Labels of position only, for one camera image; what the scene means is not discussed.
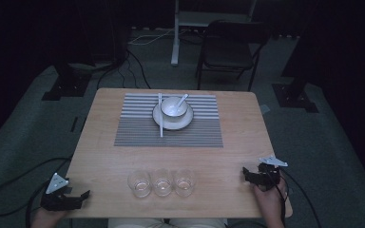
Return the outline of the person's left hand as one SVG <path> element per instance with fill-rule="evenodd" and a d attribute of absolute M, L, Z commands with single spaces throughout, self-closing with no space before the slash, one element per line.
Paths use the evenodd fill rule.
<path fill-rule="evenodd" d="M 65 211 L 39 210 L 35 214 L 30 228 L 55 228 L 66 215 Z"/>

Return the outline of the white metal desk frame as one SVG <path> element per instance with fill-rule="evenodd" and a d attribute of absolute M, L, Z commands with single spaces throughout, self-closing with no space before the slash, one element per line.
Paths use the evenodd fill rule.
<path fill-rule="evenodd" d="M 180 0 L 175 0 L 174 12 L 174 40 L 170 64 L 176 67 L 179 64 L 180 52 L 180 27 L 205 28 L 211 22 L 224 19 L 234 22 L 250 22 L 253 18 L 254 9 L 258 0 L 250 0 L 250 7 L 246 14 L 223 13 L 223 12 L 201 12 L 180 10 Z"/>

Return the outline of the white chopstick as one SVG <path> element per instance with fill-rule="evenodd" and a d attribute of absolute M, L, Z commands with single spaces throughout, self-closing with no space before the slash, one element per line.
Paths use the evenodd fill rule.
<path fill-rule="evenodd" d="M 163 114 L 161 113 L 162 107 L 162 93 L 158 94 L 158 110 L 159 110 L 159 128 L 160 128 L 160 137 L 163 137 Z"/>
<path fill-rule="evenodd" d="M 159 108 L 159 127 L 160 127 L 160 137 L 163 137 L 163 112 L 162 112 L 162 102 L 163 102 L 163 94 L 158 94 L 158 108 Z"/>

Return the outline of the person's right hand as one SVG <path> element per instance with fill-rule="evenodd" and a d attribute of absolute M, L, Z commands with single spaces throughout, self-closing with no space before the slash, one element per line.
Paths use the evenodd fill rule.
<path fill-rule="evenodd" d="M 279 217 L 281 213 L 281 197 L 285 193 L 285 184 L 281 182 L 277 188 L 261 191 L 258 186 L 253 187 L 257 204 L 264 217 Z"/>

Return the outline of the white plate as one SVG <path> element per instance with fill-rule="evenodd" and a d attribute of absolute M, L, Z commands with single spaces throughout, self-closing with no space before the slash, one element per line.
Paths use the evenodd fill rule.
<path fill-rule="evenodd" d="M 159 110 L 156 104 L 152 111 L 152 117 L 156 124 L 159 124 Z M 193 120 L 194 111 L 188 104 L 186 113 L 180 118 L 171 118 L 163 115 L 163 128 L 167 130 L 179 130 L 187 127 Z"/>

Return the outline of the black folding chair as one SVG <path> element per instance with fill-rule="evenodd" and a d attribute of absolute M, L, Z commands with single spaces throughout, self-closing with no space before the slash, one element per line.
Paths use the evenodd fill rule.
<path fill-rule="evenodd" d="M 202 85 L 204 71 L 238 72 L 237 79 L 247 71 L 251 76 L 250 91 L 259 65 L 262 48 L 271 38 L 270 27 L 263 22 L 216 20 L 204 31 L 195 77 L 197 89 Z"/>

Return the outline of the clear drinking glass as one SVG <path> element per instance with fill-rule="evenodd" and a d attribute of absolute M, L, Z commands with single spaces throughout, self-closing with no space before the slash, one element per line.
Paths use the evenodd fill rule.
<path fill-rule="evenodd" d="M 195 174 L 190 169 L 177 170 L 174 175 L 176 193 L 181 197 L 188 197 L 192 194 L 196 184 Z"/>
<path fill-rule="evenodd" d="M 135 170 L 130 173 L 127 184 L 137 198 L 145 198 L 151 192 L 150 175 L 144 170 Z"/>
<path fill-rule="evenodd" d="M 168 169 L 162 168 L 154 170 L 151 173 L 151 180 L 154 192 L 157 196 L 166 197 L 172 192 L 172 175 Z"/>

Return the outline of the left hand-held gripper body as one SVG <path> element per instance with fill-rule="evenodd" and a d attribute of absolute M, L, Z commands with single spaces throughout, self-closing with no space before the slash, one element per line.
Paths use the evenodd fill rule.
<path fill-rule="evenodd" d="M 66 195 L 69 181 L 54 173 L 48 181 L 45 193 L 41 197 L 40 206 L 48 211 L 69 211 L 82 207 L 83 197 Z"/>

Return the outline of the black stand with base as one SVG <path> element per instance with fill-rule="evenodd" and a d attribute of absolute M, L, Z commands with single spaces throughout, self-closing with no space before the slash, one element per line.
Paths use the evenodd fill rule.
<path fill-rule="evenodd" d="M 58 77 L 43 97 L 43 101 L 59 101 L 63 97 L 83 97 L 91 79 L 90 73 L 81 72 L 67 63 L 54 65 Z"/>
<path fill-rule="evenodd" d="M 281 74 L 282 77 L 291 77 L 293 81 L 289 85 L 272 84 L 280 107 L 303 108 L 308 113 L 318 113 L 316 104 L 308 98 L 305 92 L 312 61 L 312 48 L 308 47 L 310 39 L 307 36 L 307 29 L 313 20 L 318 3 L 319 0 L 312 0 L 312 5 L 305 12 L 305 26 Z"/>

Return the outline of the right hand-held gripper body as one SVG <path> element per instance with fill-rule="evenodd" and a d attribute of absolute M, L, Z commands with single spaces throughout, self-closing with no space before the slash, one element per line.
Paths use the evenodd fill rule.
<path fill-rule="evenodd" d="M 261 176 L 259 185 L 262 190 L 270 190 L 279 184 L 280 168 L 287 167 L 288 163 L 274 156 L 259 158 L 259 161 L 259 174 Z"/>

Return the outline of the grey striped placemat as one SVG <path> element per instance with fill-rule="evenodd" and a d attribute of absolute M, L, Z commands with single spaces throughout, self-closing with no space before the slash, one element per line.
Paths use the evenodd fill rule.
<path fill-rule="evenodd" d="M 158 93 L 126 93 L 115 136 L 115 146 L 220 147 L 223 148 L 220 115 L 215 95 L 190 94 L 192 122 L 179 130 L 160 128 L 152 117 Z"/>

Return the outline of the white spoon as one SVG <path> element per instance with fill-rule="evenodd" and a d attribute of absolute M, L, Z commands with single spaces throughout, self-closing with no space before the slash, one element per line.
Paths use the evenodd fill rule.
<path fill-rule="evenodd" d="M 188 97 L 188 94 L 184 94 L 180 100 L 177 102 L 177 104 L 174 106 L 174 110 L 178 111 L 178 109 L 180 108 L 180 106 L 182 105 L 182 103 L 184 102 L 184 100 Z"/>

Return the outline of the white bowl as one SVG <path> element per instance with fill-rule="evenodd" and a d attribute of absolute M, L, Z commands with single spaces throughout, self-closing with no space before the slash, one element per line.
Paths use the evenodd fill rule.
<path fill-rule="evenodd" d="M 182 101 L 179 97 L 169 97 L 162 101 L 162 113 L 171 118 L 182 117 L 188 109 L 186 101 Z"/>

